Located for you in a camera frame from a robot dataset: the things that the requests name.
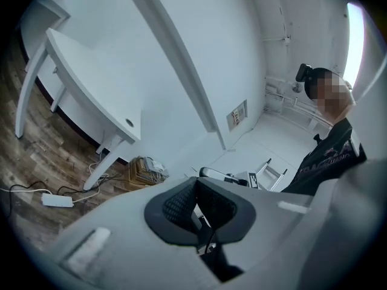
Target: black mesh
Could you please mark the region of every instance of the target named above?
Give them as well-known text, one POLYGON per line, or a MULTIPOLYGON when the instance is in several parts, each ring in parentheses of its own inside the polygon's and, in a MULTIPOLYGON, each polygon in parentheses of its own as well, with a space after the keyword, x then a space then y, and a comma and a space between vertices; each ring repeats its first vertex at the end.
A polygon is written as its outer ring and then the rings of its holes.
POLYGON ((200 210, 214 230, 228 223, 236 214, 234 202, 202 183, 198 184, 197 196, 200 210))
POLYGON ((195 185, 190 185, 163 204, 163 214, 175 225, 191 231, 191 214, 196 206, 195 185))

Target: desk leg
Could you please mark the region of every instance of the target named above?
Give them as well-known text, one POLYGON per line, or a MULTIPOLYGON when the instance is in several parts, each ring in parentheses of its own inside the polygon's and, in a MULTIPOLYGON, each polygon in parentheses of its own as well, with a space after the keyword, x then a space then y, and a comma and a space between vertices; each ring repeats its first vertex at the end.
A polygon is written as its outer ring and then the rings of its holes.
POLYGON ((115 149, 110 151, 110 153, 101 161, 101 163, 89 176, 86 183, 83 185, 84 190, 90 190, 93 187, 102 174, 104 174, 106 170, 119 158, 125 145, 127 145, 126 141, 121 140, 120 144, 118 144, 115 149))
POLYGON ((113 140, 115 137, 115 132, 109 134, 101 143, 101 145, 97 148, 96 153, 102 153, 103 149, 113 140))
POLYGON ((56 111, 56 108, 58 107, 58 104, 60 102, 60 100, 62 99, 63 95, 65 94, 66 92, 66 87, 65 85, 62 84, 62 86, 59 88, 59 91, 57 92, 54 100, 53 100, 53 104, 51 105, 51 112, 55 112, 56 111))
POLYGON ((42 43, 32 58, 30 69, 25 76, 22 90, 19 96, 18 110, 16 111, 15 134, 18 138, 23 136, 25 113, 27 112, 27 106, 31 96, 32 87, 34 85, 37 72, 40 70, 47 55, 48 53, 46 51, 45 44, 42 43))

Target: white pipe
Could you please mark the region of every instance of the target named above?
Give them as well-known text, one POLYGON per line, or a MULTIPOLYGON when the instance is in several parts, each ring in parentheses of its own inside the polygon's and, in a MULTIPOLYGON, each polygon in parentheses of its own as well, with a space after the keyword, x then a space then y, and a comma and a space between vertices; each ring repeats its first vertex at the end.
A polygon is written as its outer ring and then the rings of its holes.
MULTIPOLYGON (((299 112, 297 109, 294 109, 294 108, 289 108, 289 109, 292 109, 292 110, 294 110, 294 111, 296 111, 296 112, 298 112, 298 113, 300 113, 300 114, 306 115, 306 114, 303 113, 303 112, 299 112)), ((266 112, 272 112, 272 113, 278 114, 278 115, 281 116, 282 118, 284 118, 284 119, 286 119, 286 120, 288 120, 288 121, 291 121, 291 122, 293 122, 294 124, 296 124, 297 126, 299 126, 299 127, 303 128, 304 130, 307 130, 307 131, 310 132, 309 129, 307 129, 306 127, 301 126, 300 124, 295 123, 294 121, 292 121, 292 120, 289 119, 289 118, 284 117, 280 112, 273 111, 273 110, 271 110, 271 109, 269 109, 269 108, 264 108, 264 111, 266 111, 266 112)), ((315 120, 317 120, 320 124, 322 124, 322 125, 325 126, 326 128, 330 128, 330 127, 331 127, 331 125, 330 125, 330 124, 327 124, 325 121, 319 121, 319 119, 316 119, 316 118, 315 118, 315 120)))
POLYGON ((282 108, 285 107, 285 108, 289 108, 289 109, 292 109, 300 114, 304 114, 306 116, 308 116, 309 118, 311 119, 315 119, 317 120, 320 124, 322 125, 325 125, 326 127, 330 127, 331 126, 331 123, 329 121, 326 121, 323 116, 321 116, 320 114, 318 114, 316 112, 316 108, 304 103, 304 102, 301 102, 301 101, 298 101, 296 103, 296 106, 294 106, 294 99, 292 98, 289 98, 289 97, 285 97, 284 95, 280 95, 280 94, 277 94, 275 92, 271 92, 271 91, 266 91, 267 94, 269 95, 274 95, 275 97, 281 97, 282 98, 282 102, 284 100, 288 100, 290 101, 291 103, 291 106, 284 106, 284 105, 281 105, 281 111, 280 111, 280 114, 282 113, 282 108))
POLYGON ((290 123, 293 123, 293 124, 295 124, 297 127, 299 127, 299 128, 301 128, 301 129, 303 129, 303 130, 307 131, 308 133, 310 133, 310 134, 313 134, 313 133, 312 133, 310 130, 308 130, 307 128, 305 128, 305 127, 301 126, 300 124, 297 124, 296 122, 294 122, 293 120, 291 120, 291 119, 289 119, 289 118, 286 118, 286 117, 284 117, 284 116, 280 115, 279 113, 277 113, 277 112, 275 112, 275 111, 272 111, 272 110, 271 110, 271 109, 269 109, 269 108, 264 108, 264 111, 265 111, 265 112, 272 113, 272 115, 275 115, 275 116, 281 117, 282 119, 284 119, 284 120, 287 120, 287 121, 289 121, 290 123))
POLYGON ((281 82, 281 83, 286 83, 286 84, 293 84, 293 82, 288 82, 287 80, 285 79, 281 79, 280 77, 275 77, 275 76, 265 76, 265 78, 267 80, 276 80, 277 82, 281 82))
POLYGON ((262 39, 264 42, 266 41, 283 41, 285 40, 284 37, 268 37, 268 38, 265 38, 265 39, 262 39))

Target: black cable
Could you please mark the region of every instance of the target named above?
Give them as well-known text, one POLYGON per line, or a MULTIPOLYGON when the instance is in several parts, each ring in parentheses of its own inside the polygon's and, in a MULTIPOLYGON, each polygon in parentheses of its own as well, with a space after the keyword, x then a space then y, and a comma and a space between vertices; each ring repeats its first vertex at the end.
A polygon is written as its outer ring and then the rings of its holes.
MULTIPOLYGON (((76 189, 73 189, 73 188, 70 188, 70 187, 67 187, 67 186, 61 186, 61 187, 57 190, 56 194, 59 195, 60 190, 62 190, 63 188, 72 190, 72 192, 63 192, 63 193, 61 194, 62 196, 66 195, 66 194, 86 193, 86 192, 90 192, 90 191, 93 191, 93 190, 95 190, 95 189, 101 187, 101 185, 102 185, 103 183, 105 183, 105 182, 107 182, 107 181, 111 181, 111 180, 113 180, 113 181, 128 181, 127 179, 117 179, 118 177, 120 177, 120 176, 122 176, 122 175, 123 175, 123 174, 117 174, 117 175, 115 175, 115 176, 113 176, 113 177, 103 177, 103 178, 102 178, 102 181, 99 182, 99 185, 98 185, 98 186, 92 187, 92 188, 90 188, 89 190, 76 190, 76 189)), ((8 193, 9 193, 9 201, 10 201, 10 210, 9 210, 7 219, 9 219, 9 217, 11 217, 11 214, 12 214, 12 192, 11 192, 12 189, 13 189, 14 187, 22 187, 22 188, 24 188, 24 189, 29 189, 29 188, 31 188, 32 186, 34 186, 34 185, 36 185, 36 184, 38 184, 38 183, 43 184, 44 187, 45 187, 44 189, 48 189, 46 183, 44 183, 43 181, 36 181, 36 182, 33 182, 33 183, 32 183, 31 185, 29 185, 28 187, 23 186, 23 185, 19 185, 19 184, 15 184, 15 185, 12 185, 12 186, 9 188, 8 193)))
POLYGON ((14 187, 22 187, 22 188, 24 188, 24 189, 29 189, 29 188, 31 188, 32 186, 34 186, 34 185, 36 185, 36 184, 38 184, 38 183, 41 183, 41 184, 43 184, 44 185, 44 189, 48 189, 48 187, 47 187, 47 185, 43 182, 43 181, 36 181, 36 182, 33 182, 31 185, 29 185, 28 187, 26 187, 26 186, 23 186, 23 185, 19 185, 19 184, 15 184, 15 185, 12 185, 10 188, 9 188, 9 190, 8 190, 8 193, 9 193, 9 201, 10 201, 10 211, 9 211, 9 213, 8 213, 8 216, 7 216, 7 219, 9 219, 9 217, 11 217, 11 214, 12 214, 12 189, 14 188, 14 187))
POLYGON ((214 235, 215 235, 215 231, 212 233, 212 235, 211 235, 211 237, 210 237, 210 239, 209 239, 209 241, 208 241, 208 243, 207 243, 206 249, 204 250, 204 253, 205 253, 205 254, 207 253, 208 247, 210 246, 211 240, 212 240, 212 238, 213 238, 214 235))

